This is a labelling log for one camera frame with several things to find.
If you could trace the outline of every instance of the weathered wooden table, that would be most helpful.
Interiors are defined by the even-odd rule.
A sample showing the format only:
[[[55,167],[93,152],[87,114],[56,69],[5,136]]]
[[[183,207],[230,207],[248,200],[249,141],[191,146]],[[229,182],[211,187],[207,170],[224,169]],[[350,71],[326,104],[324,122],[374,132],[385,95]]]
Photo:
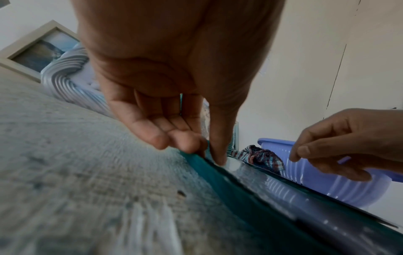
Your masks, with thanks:
[[[176,150],[0,77],[0,254],[100,254],[134,203],[172,208],[185,254],[267,254]],[[154,254],[164,254],[155,247]]]

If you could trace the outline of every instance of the plaid cloth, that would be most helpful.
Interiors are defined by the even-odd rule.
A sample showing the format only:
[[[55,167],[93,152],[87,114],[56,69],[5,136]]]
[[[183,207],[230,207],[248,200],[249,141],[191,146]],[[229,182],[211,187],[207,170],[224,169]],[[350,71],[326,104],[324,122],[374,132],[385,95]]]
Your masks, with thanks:
[[[269,170],[275,174],[284,171],[284,163],[274,152],[265,150],[255,145],[250,145],[242,151],[231,150],[231,156],[245,163]]]

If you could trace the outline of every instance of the hand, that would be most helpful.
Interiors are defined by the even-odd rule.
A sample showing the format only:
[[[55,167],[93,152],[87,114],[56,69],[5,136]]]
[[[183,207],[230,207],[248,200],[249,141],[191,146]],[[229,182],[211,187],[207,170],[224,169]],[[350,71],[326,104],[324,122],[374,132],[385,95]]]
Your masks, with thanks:
[[[338,161],[346,156],[350,160]],[[366,168],[403,173],[403,110],[349,109],[309,128],[295,142],[290,160],[307,158],[324,173],[367,181]]]
[[[265,59],[285,0],[72,0],[79,36],[116,117],[157,149],[226,161],[236,115]],[[183,93],[182,109],[180,97]]]

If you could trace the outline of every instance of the purple plastic tub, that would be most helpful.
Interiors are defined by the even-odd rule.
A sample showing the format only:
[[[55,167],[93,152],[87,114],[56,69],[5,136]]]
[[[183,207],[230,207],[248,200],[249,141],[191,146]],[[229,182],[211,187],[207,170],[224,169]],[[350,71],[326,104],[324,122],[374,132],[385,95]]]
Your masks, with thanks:
[[[296,163],[288,160],[295,142],[269,138],[260,138],[257,142],[263,149],[271,150],[283,160],[285,171],[281,173],[282,177],[355,207],[363,208],[373,204],[384,195],[392,180],[401,182],[403,179],[400,174],[378,169],[368,170],[372,176],[372,181],[368,182],[324,174],[306,159]]]

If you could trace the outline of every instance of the painting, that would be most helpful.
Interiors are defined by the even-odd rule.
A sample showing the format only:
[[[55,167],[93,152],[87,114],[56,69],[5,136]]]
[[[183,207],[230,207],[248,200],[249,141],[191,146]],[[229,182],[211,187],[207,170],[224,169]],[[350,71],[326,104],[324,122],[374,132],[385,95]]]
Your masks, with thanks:
[[[10,0],[0,0],[0,9],[10,4]]]
[[[1,50],[0,66],[40,82],[41,71],[73,49],[77,38],[76,33],[50,21]]]
[[[52,61],[60,58],[63,53],[73,49],[77,43],[78,40],[60,30],[55,30],[39,39],[39,41],[12,58],[12,60],[32,70],[41,72]]]

